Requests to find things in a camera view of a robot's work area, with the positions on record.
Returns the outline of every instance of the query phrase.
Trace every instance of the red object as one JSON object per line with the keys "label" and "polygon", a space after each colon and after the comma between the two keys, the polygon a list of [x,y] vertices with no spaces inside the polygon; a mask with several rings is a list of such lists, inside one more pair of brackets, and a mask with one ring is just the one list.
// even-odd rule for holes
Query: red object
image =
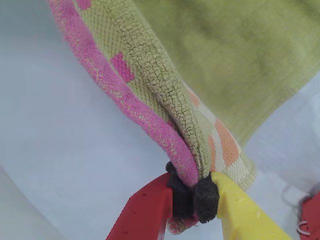
{"label": "red object", "polygon": [[172,217],[172,189],[165,173],[132,195],[106,240],[163,240]]}
{"label": "red object", "polygon": [[320,192],[311,199],[302,203],[301,221],[306,221],[306,225],[300,227],[301,230],[310,233],[310,236],[301,234],[301,240],[320,240]]}

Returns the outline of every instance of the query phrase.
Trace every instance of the towel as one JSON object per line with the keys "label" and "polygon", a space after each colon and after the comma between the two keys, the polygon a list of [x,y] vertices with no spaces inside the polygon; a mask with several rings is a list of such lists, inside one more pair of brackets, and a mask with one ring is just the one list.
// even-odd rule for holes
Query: towel
{"label": "towel", "polygon": [[[131,0],[49,0],[73,53],[121,111],[167,153],[193,188],[210,172],[246,190],[255,179],[249,160],[223,123],[179,75],[165,47]],[[179,234],[197,217],[169,219]]]}

